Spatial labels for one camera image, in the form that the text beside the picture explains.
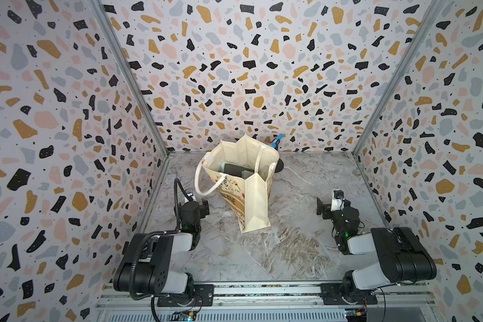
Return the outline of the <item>black pencil case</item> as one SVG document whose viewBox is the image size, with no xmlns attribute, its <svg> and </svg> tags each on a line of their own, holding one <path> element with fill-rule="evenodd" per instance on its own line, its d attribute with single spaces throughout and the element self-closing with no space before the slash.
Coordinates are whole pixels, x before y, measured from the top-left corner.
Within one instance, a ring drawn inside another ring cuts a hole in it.
<svg viewBox="0 0 483 322">
<path fill-rule="evenodd" d="M 247 178 L 251 177 L 254 174 L 253 169 L 249 169 L 243 166 L 239 166 L 239 165 L 227 163 L 227 162 L 224 162 L 221 165 L 221 172 L 233 177 L 242 178 L 244 180 L 246 180 Z"/>
</svg>

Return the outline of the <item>cream floral canvas tote bag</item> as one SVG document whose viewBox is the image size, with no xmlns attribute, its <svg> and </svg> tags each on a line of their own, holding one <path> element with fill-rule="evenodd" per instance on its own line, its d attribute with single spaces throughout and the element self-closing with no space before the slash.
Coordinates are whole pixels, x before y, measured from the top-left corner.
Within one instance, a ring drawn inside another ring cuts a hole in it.
<svg viewBox="0 0 483 322">
<path fill-rule="evenodd" d="M 241 233 L 269 228 L 269 198 L 279 159 L 277 150 L 248 135 L 237 142 L 222 141 L 197 165 L 195 192 L 205 197 L 218 191 L 235 213 Z M 224 162 L 253 169 L 254 174 L 246 180 L 224 174 Z"/>
</svg>

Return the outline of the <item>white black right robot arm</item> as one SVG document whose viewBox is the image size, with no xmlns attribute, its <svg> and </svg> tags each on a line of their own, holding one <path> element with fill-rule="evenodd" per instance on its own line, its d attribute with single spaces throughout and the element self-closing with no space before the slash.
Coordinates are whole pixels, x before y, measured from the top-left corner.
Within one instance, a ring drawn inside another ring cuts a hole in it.
<svg viewBox="0 0 483 322">
<path fill-rule="evenodd" d="M 379 288 L 405 282 L 415 284 L 436 277 L 434 259 L 411 228 L 372 228 L 360 233 L 364 227 L 360 213 L 344 197 L 343 191 L 335 190 L 331 203 L 317 199 L 316 214 L 331 221 L 331 237 L 343 255 L 375 254 L 378 259 L 366 268 L 346 272 L 339 287 L 328 291 L 328 296 L 359 303 Z"/>
</svg>

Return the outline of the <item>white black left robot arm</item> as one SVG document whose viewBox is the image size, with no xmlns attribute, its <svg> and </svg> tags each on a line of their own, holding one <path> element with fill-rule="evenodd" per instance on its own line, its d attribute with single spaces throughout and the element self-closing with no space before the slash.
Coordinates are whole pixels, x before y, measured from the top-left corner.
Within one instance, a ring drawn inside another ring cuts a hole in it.
<svg viewBox="0 0 483 322">
<path fill-rule="evenodd" d="M 201 220 L 209 215 L 209 204 L 205 200 L 178 204 L 177 215 L 175 230 L 134 235 L 113 277 L 115 291 L 127 292 L 135 301 L 156 297 L 166 306 L 195 301 L 198 294 L 193 275 L 171 271 L 170 261 L 175 254 L 198 246 Z"/>
</svg>

